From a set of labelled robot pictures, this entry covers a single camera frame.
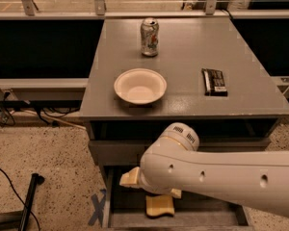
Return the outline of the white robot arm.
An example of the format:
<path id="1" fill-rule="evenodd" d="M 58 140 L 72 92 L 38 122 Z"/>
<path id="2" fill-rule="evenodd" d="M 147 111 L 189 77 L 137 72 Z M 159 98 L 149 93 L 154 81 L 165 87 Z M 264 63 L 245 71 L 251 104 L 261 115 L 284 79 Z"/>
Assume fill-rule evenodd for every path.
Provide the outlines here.
<path id="1" fill-rule="evenodd" d="M 289 151 L 201 152 L 197 133 L 175 122 L 119 184 L 179 198 L 198 193 L 289 218 Z"/>

